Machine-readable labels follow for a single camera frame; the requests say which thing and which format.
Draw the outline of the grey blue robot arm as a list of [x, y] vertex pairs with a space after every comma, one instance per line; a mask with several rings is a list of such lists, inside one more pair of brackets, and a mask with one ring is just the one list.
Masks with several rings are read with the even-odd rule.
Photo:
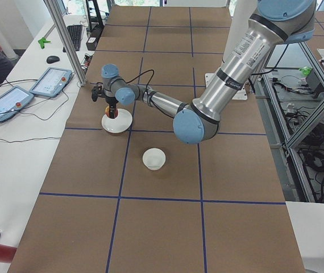
[[186, 144], [214, 137], [221, 113], [257, 66], [278, 44], [305, 42], [313, 36], [314, 1], [258, 1], [246, 32], [210, 78], [203, 94], [187, 104], [153, 90], [148, 84], [128, 84], [114, 64], [101, 69], [107, 112], [115, 118], [116, 104], [142, 101], [173, 118], [175, 136]]

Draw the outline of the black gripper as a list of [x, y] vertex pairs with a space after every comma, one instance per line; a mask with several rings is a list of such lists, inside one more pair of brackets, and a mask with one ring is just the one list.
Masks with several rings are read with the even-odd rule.
[[108, 106], [106, 107], [106, 115], [109, 118], [115, 119], [117, 117], [116, 106], [117, 106], [118, 100], [115, 97], [106, 96], [105, 101], [108, 103]]

